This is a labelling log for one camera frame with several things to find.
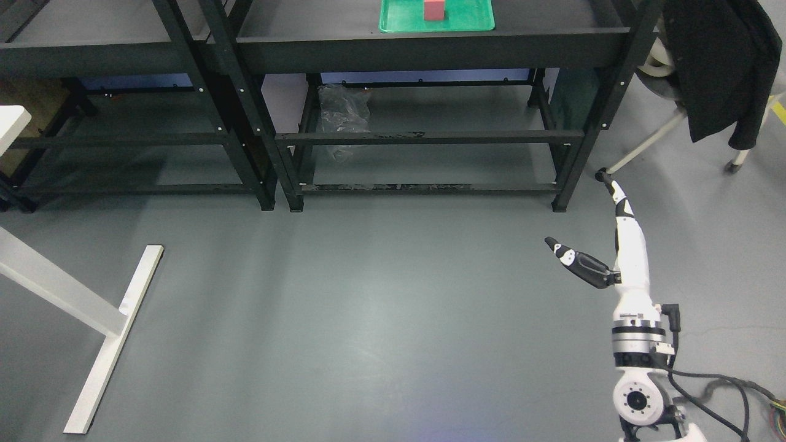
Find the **robotic arm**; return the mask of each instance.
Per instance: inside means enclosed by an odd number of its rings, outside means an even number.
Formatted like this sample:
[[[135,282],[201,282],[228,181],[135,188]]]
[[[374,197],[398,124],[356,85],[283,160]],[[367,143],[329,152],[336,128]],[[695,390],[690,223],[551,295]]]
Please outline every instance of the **robotic arm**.
[[[613,401],[625,436],[620,442],[638,442],[636,433],[649,427],[670,425],[674,442],[707,442],[695,424],[685,421],[685,412],[674,405],[666,392],[668,365],[674,348],[666,341],[661,319],[669,319],[672,332],[680,330],[676,304],[654,304],[649,296],[649,265],[644,234],[630,202],[619,184],[601,173],[616,206],[617,260],[614,269],[598,259],[560,244],[545,242],[565,268],[590,285],[605,289],[613,285],[619,304],[612,316],[612,348],[617,371],[623,375],[614,387]]]

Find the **black metal shelf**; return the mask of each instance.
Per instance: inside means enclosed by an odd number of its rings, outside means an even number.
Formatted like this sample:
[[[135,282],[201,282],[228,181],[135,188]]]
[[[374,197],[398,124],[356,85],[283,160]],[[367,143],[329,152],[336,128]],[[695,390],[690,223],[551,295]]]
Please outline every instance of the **black metal shelf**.
[[[233,2],[221,2],[230,8]],[[210,34],[197,0],[49,0],[28,19],[16,20],[19,28],[0,42],[0,76],[20,78],[69,78],[64,85],[71,97],[61,109],[70,115],[77,106],[86,114],[94,107],[75,77],[133,76],[186,73],[193,89],[186,93],[199,99],[199,114],[209,126],[191,134],[107,134],[88,137],[57,136],[65,118],[57,118],[42,138],[20,139],[12,149],[34,149],[22,176],[0,177],[2,194],[10,201],[25,203],[22,184],[44,149],[55,147],[116,148],[150,145],[220,145],[226,151],[244,193],[256,196],[263,210],[274,206],[276,174],[270,169],[264,149],[259,146],[231,82],[211,70],[198,46]],[[80,186],[76,190],[28,189],[33,193],[238,193],[238,185],[123,186],[108,183]]]
[[[653,28],[663,0],[494,0],[497,27],[483,32],[380,33],[380,2],[364,0],[238,0],[229,16],[216,0],[200,0],[212,40],[203,45],[207,59],[232,79],[250,124],[273,159],[290,210],[303,207],[305,193],[423,193],[439,184],[355,185],[313,183],[314,145],[414,142],[546,142],[553,159],[555,184],[548,189],[499,186],[501,193],[556,193],[553,209],[567,209],[581,170],[601,130],[609,127],[627,84],[655,38]],[[450,69],[535,68],[524,84],[528,100],[543,120],[541,138],[532,133],[371,134],[314,133],[317,88],[322,72],[424,71]],[[543,88],[544,68],[580,68],[592,83],[585,121],[568,124],[554,112]],[[269,73],[306,73],[309,92],[299,134],[277,134],[255,77]],[[473,184],[450,187],[451,193],[475,193]]]

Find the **plastic bag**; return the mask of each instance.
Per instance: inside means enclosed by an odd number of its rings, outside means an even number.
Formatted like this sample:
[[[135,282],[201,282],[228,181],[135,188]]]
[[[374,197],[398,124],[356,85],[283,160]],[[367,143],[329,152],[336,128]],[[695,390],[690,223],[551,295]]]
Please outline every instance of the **plastic bag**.
[[[326,84],[319,88],[319,105],[322,109],[320,131],[322,132],[370,132],[369,92],[363,89],[347,89],[338,84]],[[352,158],[353,145],[329,145],[328,153],[337,162]]]

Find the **red block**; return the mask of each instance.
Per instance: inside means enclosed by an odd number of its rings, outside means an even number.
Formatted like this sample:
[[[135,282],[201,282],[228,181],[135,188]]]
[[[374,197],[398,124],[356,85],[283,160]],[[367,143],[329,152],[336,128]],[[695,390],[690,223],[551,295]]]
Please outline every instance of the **red block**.
[[[445,0],[423,0],[423,18],[445,20]]]

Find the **black jacket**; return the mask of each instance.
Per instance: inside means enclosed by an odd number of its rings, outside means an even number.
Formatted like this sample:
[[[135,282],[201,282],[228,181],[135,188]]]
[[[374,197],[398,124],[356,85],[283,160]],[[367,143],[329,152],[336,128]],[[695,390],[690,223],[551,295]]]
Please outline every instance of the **black jacket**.
[[[729,145],[756,145],[780,61],[781,41],[756,0],[667,0],[674,55],[691,139],[737,123]]]

